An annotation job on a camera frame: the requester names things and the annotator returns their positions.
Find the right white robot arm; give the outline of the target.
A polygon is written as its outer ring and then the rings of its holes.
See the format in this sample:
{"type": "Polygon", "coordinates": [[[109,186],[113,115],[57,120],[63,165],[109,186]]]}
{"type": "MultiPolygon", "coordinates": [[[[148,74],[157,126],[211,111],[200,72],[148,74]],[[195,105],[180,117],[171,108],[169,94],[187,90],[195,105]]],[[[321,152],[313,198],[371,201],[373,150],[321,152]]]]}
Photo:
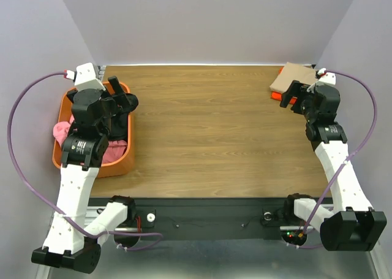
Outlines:
{"type": "Polygon", "coordinates": [[[328,251],[371,251],[387,220],[363,193],[349,156],[344,129],[335,120],[340,93],[330,85],[309,86],[294,80],[282,95],[281,107],[295,98],[291,110],[306,119],[306,136],[328,181],[333,209],[306,194],[291,194],[282,208],[285,222],[304,221],[320,234],[328,251]]]}

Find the black t shirt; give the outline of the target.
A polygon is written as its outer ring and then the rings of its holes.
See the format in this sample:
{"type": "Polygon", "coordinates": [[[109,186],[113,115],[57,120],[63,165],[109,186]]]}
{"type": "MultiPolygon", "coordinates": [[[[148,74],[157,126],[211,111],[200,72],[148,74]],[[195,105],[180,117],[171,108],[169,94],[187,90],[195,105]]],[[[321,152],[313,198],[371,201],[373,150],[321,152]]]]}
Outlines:
{"type": "Polygon", "coordinates": [[[131,112],[121,111],[111,118],[111,132],[108,136],[110,141],[127,140],[128,116],[131,112]]]}

